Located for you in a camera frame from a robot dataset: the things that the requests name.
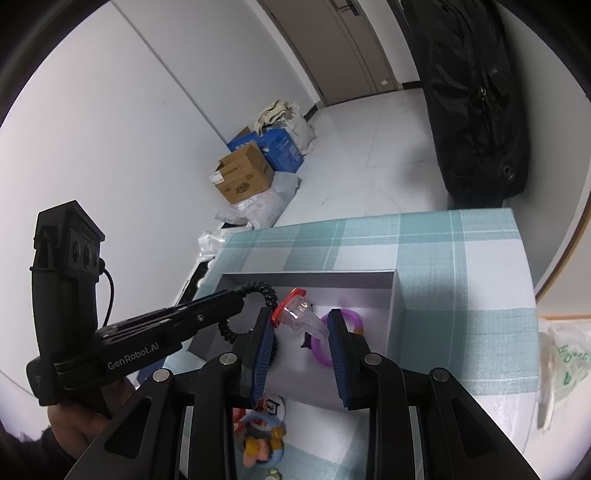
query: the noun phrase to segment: plaid fabric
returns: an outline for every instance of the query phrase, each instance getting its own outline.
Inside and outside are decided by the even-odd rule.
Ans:
[[[236,233],[199,288],[236,272],[393,270],[406,306],[400,366],[446,367],[473,395],[538,386],[535,298],[509,209],[329,220]]]

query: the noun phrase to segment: black suitcase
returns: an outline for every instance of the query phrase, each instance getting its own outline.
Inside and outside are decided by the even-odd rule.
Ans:
[[[402,0],[437,162],[455,207],[523,191],[530,145],[505,31],[488,0]]]

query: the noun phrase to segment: white plastic bag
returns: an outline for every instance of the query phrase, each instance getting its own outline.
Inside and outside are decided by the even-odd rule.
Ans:
[[[270,228],[290,204],[299,184],[294,173],[276,171],[271,188],[235,205],[224,205],[216,219],[234,225],[250,222],[255,230]]]
[[[591,371],[591,322],[550,322],[540,332],[538,428],[548,430],[554,406]]]
[[[199,237],[199,257],[207,259],[215,257],[222,249],[228,235],[237,232],[248,232],[249,230],[253,230],[252,225],[247,223],[240,227],[220,228],[215,232],[203,232]]]
[[[297,103],[290,103],[289,107],[290,109],[283,113],[273,127],[285,128],[301,154],[307,155],[316,146],[316,134],[302,116],[300,106]]]

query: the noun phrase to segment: purple plastic ring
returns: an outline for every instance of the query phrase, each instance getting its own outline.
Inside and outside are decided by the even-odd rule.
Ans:
[[[357,312],[347,309],[340,309],[340,312],[343,314],[343,318],[348,318],[353,323],[356,329],[363,330],[363,321],[361,320],[361,317]],[[322,320],[323,323],[326,323],[328,321],[328,317],[329,315],[327,313],[320,320]],[[316,358],[316,360],[318,360],[319,363],[321,363],[322,365],[326,365],[327,367],[332,367],[332,360],[330,358],[327,358],[324,352],[322,351],[322,343],[319,338],[312,337],[310,339],[310,349],[314,354],[314,358]]]

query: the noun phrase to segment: blue gripper pad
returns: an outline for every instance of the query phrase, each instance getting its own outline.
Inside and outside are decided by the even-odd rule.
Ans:
[[[267,380],[267,371],[271,362],[271,351],[273,349],[273,336],[275,334],[270,317],[267,318],[265,329],[262,334],[261,343],[254,364],[252,374],[252,405],[256,406],[265,392],[265,381]]]
[[[339,398],[343,401],[344,407],[349,407],[351,400],[351,391],[349,388],[349,367],[345,358],[345,351],[342,344],[342,329],[339,329],[339,322],[345,326],[345,321],[340,310],[331,310],[328,315],[327,325],[329,328],[329,347],[330,356],[335,369],[336,388],[339,391]]]

